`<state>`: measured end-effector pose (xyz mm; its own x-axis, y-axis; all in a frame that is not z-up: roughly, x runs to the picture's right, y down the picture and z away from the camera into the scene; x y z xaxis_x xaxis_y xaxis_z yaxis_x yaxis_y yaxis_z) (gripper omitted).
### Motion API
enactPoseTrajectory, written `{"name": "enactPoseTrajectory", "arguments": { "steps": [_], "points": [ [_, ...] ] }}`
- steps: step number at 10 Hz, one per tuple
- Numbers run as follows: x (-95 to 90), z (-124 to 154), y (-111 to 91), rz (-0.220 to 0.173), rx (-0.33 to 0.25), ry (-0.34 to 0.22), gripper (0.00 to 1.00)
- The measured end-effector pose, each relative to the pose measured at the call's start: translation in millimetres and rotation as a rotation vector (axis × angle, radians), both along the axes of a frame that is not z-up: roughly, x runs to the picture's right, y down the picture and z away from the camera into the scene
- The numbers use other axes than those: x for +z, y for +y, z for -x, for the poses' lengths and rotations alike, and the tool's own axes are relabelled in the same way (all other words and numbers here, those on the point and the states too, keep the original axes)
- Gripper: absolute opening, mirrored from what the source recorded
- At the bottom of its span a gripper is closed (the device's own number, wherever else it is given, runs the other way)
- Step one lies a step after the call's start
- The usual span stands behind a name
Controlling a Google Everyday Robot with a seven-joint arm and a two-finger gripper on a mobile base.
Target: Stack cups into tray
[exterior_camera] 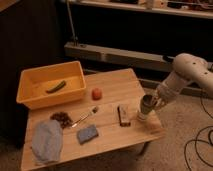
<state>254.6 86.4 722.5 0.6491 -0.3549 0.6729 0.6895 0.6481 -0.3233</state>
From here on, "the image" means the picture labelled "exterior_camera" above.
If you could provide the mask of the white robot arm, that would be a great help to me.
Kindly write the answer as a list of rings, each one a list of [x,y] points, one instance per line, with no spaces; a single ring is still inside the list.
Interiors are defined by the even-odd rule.
[[[170,74],[153,93],[152,102],[155,108],[162,108],[174,101],[193,82],[213,97],[213,72],[208,70],[208,62],[203,58],[181,53],[174,58]]]

